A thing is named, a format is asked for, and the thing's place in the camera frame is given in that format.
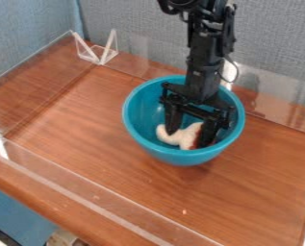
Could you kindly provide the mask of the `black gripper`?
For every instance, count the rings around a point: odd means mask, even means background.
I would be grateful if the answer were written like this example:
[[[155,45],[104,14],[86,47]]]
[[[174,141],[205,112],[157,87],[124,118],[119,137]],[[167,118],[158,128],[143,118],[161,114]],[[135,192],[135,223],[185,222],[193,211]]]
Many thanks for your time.
[[[190,65],[185,82],[161,84],[159,103],[165,107],[166,133],[171,135],[179,130],[185,114],[199,118],[203,123],[198,138],[198,147],[207,147],[215,140],[221,128],[229,125],[231,106],[219,97],[221,66]]]

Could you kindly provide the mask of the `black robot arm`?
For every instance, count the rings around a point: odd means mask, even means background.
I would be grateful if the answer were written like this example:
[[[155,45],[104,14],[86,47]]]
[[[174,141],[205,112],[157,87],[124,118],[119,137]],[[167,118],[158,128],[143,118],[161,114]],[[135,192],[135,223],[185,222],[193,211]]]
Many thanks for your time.
[[[219,96],[223,64],[234,51],[234,16],[230,0],[157,0],[161,10],[177,15],[186,24],[186,80],[181,85],[165,82],[159,103],[165,108],[165,131],[175,133],[186,114],[202,124],[194,146],[210,145],[219,130],[229,127],[234,107]]]

